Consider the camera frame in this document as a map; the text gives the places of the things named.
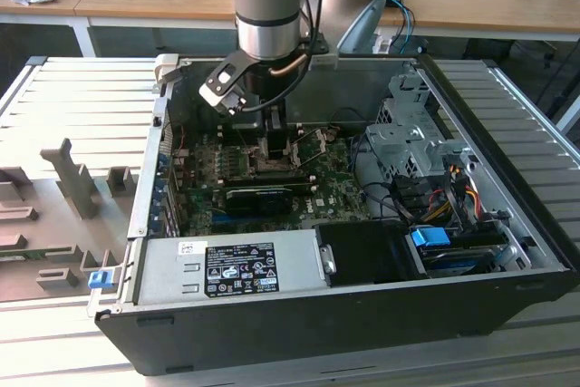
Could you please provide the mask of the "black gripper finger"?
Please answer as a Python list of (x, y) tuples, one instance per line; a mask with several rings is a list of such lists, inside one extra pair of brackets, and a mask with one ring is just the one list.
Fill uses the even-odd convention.
[(285, 108), (275, 105), (266, 116), (266, 147), (269, 159), (281, 159), (287, 143), (287, 123)]

